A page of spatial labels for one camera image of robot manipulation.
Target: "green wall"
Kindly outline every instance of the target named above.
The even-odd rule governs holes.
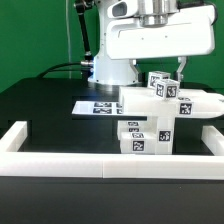
[[[215,25],[216,49],[209,56],[191,57],[185,81],[200,82],[224,93],[224,1],[213,0],[219,10]],[[72,59],[82,59],[83,46],[78,18],[70,0]],[[68,61],[65,0],[0,1],[0,91],[25,77],[35,77],[46,68]],[[91,48],[98,49],[97,10],[86,14]],[[143,71],[177,69],[176,58],[141,60]],[[57,73],[49,77],[68,77]],[[80,78],[78,73],[73,77]]]

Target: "white cube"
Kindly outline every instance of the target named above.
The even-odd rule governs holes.
[[[170,73],[160,71],[149,72],[148,87],[155,88],[156,80],[158,79],[170,79]]]
[[[176,99],[179,94],[180,83],[172,79],[156,80],[155,96],[163,100]]]
[[[152,132],[122,132],[122,154],[155,154],[156,135]]]

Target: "printed marker sheet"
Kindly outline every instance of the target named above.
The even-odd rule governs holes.
[[[122,115],[118,102],[77,101],[72,114],[80,115]]]

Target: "black cable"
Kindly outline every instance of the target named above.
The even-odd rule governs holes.
[[[60,69],[60,70],[51,70],[49,72],[80,72],[80,71],[89,71],[89,69]]]
[[[67,67],[67,66],[71,66],[71,65],[81,65],[81,63],[80,62],[71,62],[71,63],[69,62],[69,63],[63,63],[63,64],[52,66],[52,67],[48,68],[47,70],[45,70],[44,72],[41,72],[37,76],[37,78],[43,78],[48,72],[51,72],[54,69]]]

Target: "black table surface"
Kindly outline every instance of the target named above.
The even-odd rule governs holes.
[[[25,120],[29,137],[19,153],[120,153],[118,118],[74,116],[77,100],[118,95],[82,80],[23,79],[0,94],[1,135]],[[224,128],[223,117],[176,119],[173,154],[212,156],[200,140],[207,124]],[[223,207],[223,181],[0,177],[0,224],[224,223]]]

